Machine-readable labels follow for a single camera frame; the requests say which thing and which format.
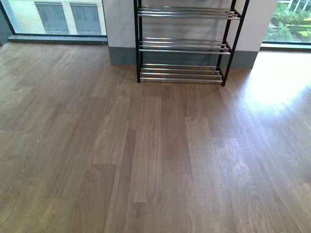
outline building window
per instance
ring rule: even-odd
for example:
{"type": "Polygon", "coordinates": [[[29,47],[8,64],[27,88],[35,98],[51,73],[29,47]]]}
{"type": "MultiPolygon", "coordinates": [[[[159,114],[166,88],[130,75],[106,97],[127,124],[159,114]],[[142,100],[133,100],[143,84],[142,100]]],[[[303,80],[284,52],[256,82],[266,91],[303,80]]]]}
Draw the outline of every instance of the building window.
{"type": "Polygon", "coordinates": [[[61,3],[36,2],[35,5],[47,34],[69,34],[61,3]]]}
{"type": "Polygon", "coordinates": [[[297,4],[298,4],[298,0],[292,1],[292,4],[290,4],[290,10],[294,11],[296,9],[297,4]]]}
{"type": "Polygon", "coordinates": [[[73,12],[77,33],[82,35],[101,35],[96,4],[70,4],[73,12]]]}

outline chrome rack bar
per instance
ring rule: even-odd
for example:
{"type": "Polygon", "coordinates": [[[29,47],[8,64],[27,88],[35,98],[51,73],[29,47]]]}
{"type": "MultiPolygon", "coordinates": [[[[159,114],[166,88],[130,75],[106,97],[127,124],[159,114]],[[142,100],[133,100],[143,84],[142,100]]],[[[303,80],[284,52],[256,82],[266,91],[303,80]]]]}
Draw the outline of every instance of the chrome rack bar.
{"type": "Polygon", "coordinates": [[[211,12],[207,12],[207,11],[190,11],[190,10],[169,10],[169,11],[163,11],[163,10],[139,10],[140,13],[154,13],[154,14],[187,14],[190,15],[190,13],[193,13],[195,15],[207,15],[207,14],[211,14],[211,15],[237,15],[234,11],[227,11],[227,12],[218,12],[218,11],[211,11],[211,12]]]}
{"type": "Polygon", "coordinates": [[[231,8],[209,8],[209,7],[185,7],[185,6],[147,6],[142,5],[141,8],[164,8],[164,9],[193,9],[193,10],[211,10],[211,11],[230,11],[231,8]]]}
{"type": "MultiPolygon", "coordinates": [[[[206,77],[206,74],[179,74],[179,73],[153,73],[141,72],[141,75],[163,75],[163,76],[193,76],[193,77],[206,77]]],[[[221,75],[208,75],[209,77],[221,78],[221,75]]]]}
{"type": "Polygon", "coordinates": [[[150,17],[182,17],[182,18],[212,18],[212,19],[227,19],[227,20],[240,20],[239,17],[221,17],[221,16],[191,16],[191,15],[157,15],[157,14],[138,14],[139,17],[150,16],[150,17]]]}
{"type": "Polygon", "coordinates": [[[144,37],[142,40],[183,40],[183,41],[202,41],[202,42],[223,42],[222,40],[199,40],[199,39],[180,39],[180,38],[156,38],[144,37]]]}
{"type": "Polygon", "coordinates": [[[171,81],[171,82],[180,82],[180,83],[212,83],[212,84],[222,84],[222,80],[217,79],[184,79],[184,78],[158,78],[158,77],[141,77],[142,80],[157,80],[157,81],[171,81]]]}
{"type": "Polygon", "coordinates": [[[209,52],[209,51],[187,51],[187,50],[152,50],[152,49],[139,49],[139,51],[144,52],[178,52],[178,53],[201,53],[201,54],[228,54],[230,55],[230,52],[209,52]]]}
{"type": "Polygon", "coordinates": [[[183,47],[183,46],[168,46],[168,45],[140,45],[141,48],[168,48],[168,49],[183,49],[183,50],[229,50],[228,48],[213,48],[213,47],[183,47]]]}
{"type": "Polygon", "coordinates": [[[180,72],[206,72],[206,73],[220,73],[218,70],[211,69],[166,69],[166,68],[141,68],[141,70],[155,70],[155,71],[180,71],[180,72]]]}
{"type": "Polygon", "coordinates": [[[214,66],[189,66],[189,65],[149,64],[149,63],[145,63],[143,64],[143,66],[153,66],[153,67],[162,66],[162,67],[181,67],[181,68],[197,67],[197,68],[213,68],[213,69],[217,68],[214,66]]]}
{"type": "Polygon", "coordinates": [[[172,44],[172,45],[207,45],[207,46],[226,46],[227,44],[198,44],[198,43],[182,43],[182,42],[170,42],[170,41],[141,41],[141,44],[172,44]]]}

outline white wall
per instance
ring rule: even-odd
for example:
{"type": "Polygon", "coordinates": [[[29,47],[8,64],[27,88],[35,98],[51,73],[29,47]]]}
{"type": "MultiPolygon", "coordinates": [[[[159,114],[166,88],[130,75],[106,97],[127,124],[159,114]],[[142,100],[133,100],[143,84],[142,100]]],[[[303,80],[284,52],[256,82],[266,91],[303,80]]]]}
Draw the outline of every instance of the white wall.
{"type": "MultiPolygon", "coordinates": [[[[142,0],[143,4],[154,5],[155,1],[142,0]]],[[[157,0],[157,5],[189,6],[188,0],[157,0]]],[[[191,6],[227,7],[231,0],[193,0],[191,6]]],[[[238,0],[237,9],[241,12],[244,0],[238,0]]],[[[259,51],[270,19],[275,11],[277,0],[251,0],[241,32],[237,50],[259,51]]],[[[133,0],[104,0],[104,13],[108,43],[110,47],[135,47],[135,27],[133,0]]],[[[171,19],[144,17],[145,36],[168,36],[176,38],[222,39],[225,21],[206,19],[171,19]]],[[[238,22],[232,22],[228,41],[234,38],[238,22]]]]}

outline tree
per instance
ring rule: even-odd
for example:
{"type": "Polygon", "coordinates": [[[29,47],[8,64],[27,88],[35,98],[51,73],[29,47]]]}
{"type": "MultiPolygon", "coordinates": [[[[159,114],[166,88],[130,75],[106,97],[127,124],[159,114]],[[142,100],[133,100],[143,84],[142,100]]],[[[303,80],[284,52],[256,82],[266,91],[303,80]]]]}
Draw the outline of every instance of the tree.
{"type": "Polygon", "coordinates": [[[303,20],[310,17],[309,11],[297,10],[294,16],[294,20],[290,22],[290,24],[294,24],[295,26],[300,26],[303,20]]]}
{"type": "Polygon", "coordinates": [[[271,25],[269,26],[268,32],[264,40],[288,42],[293,40],[293,36],[288,27],[284,26],[282,23],[279,23],[276,31],[271,27],[271,25]]]}
{"type": "Polygon", "coordinates": [[[278,25],[279,23],[290,24],[293,20],[295,20],[296,14],[293,11],[287,10],[286,4],[278,4],[276,11],[272,16],[272,23],[278,25]]]}

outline green shrub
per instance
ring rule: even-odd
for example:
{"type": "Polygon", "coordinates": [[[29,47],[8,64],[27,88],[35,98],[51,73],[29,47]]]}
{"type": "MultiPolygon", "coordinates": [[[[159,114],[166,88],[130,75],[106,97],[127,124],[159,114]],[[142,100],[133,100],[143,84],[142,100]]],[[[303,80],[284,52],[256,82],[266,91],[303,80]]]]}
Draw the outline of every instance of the green shrub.
{"type": "Polygon", "coordinates": [[[296,35],[302,42],[311,41],[311,32],[297,32],[296,35]]]}
{"type": "Polygon", "coordinates": [[[311,31],[311,25],[290,26],[287,24],[286,26],[290,30],[291,34],[295,34],[296,32],[311,31]]]}
{"type": "Polygon", "coordinates": [[[303,10],[297,10],[296,12],[287,10],[287,4],[278,4],[276,11],[274,12],[271,22],[275,25],[278,25],[279,23],[282,24],[290,24],[298,26],[302,23],[308,24],[308,21],[305,21],[305,19],[308,19],[311,17],[309,11],[303,11],[303,10]]]}
{"type": "Polygon", "coordinates": [[[289,29],[282,23],[279,23],[277,30],[275,31],[271,26],[268,28],[268,32],[265,36],[264,41],[292,41],[293,36],[289,29]]]}
{"type": "Polygon", "coordinates": [[[311,25],[311,17],[304,19],[301,22],[302,25],[311,25]]]}

